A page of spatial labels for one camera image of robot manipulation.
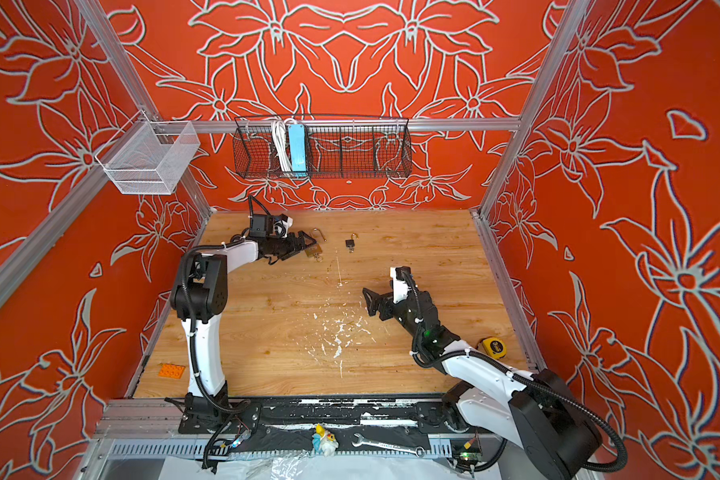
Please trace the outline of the brass padlock with steel shackle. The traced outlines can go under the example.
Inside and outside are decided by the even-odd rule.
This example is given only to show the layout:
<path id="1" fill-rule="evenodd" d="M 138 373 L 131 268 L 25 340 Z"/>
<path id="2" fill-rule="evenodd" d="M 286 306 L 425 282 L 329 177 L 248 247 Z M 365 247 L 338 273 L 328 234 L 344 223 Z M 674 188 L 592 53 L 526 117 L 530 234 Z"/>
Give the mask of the brass padlock with steel shackle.
<path id="1" fill-rule="evenodd" d="M 313 241 L 305 249 L 305 254 L 309 258 L 321 262 L 323 253 L 322 243 L 326 240 L 326 238 L 319 228 L 313 228 L 310 233 L 310 237 L 313 239 Z"/>

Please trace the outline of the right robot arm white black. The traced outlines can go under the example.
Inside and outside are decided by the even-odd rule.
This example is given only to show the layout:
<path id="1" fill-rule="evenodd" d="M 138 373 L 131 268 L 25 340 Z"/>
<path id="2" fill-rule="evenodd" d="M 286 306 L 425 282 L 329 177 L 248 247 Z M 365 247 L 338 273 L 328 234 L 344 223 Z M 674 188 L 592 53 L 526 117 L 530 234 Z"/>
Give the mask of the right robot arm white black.
<path id="1" fill-rule="evenodd" d="M 409 267 L 391 268 L 390 286 L 384 294 L 363 289 L 367 312 L 396 321 L 410 334 L 409 354 L 419 367 L 458 379 L 442 398 L 447 425 L 498 435 L 504 444 L 521 448 L 547 479 L 626 467 L 628 452 L 621 436 L 577 401 L 557 374 L 510 367 L 451 332 Z"/>

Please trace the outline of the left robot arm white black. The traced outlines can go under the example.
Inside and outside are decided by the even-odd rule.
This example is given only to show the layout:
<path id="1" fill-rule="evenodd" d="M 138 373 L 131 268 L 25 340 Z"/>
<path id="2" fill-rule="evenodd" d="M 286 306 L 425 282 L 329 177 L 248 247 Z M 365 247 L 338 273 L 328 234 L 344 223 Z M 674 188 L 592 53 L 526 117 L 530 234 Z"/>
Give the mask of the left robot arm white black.
<path id="1" fill-rule="evenodd" d="M 229 401 L 220 351 L 220 322 L 229 297 L 228 274 L 265 260 L 273 265 L 315 246 L 307 233 L 291 231 L 293 219 L 274 215 L 247 198 L 249 226 L 227 242 L 200 245 L 181 258 L 169 303 L 181 321 L 190 364 L 185 415 L 219 423 L 243 410 Z"/>

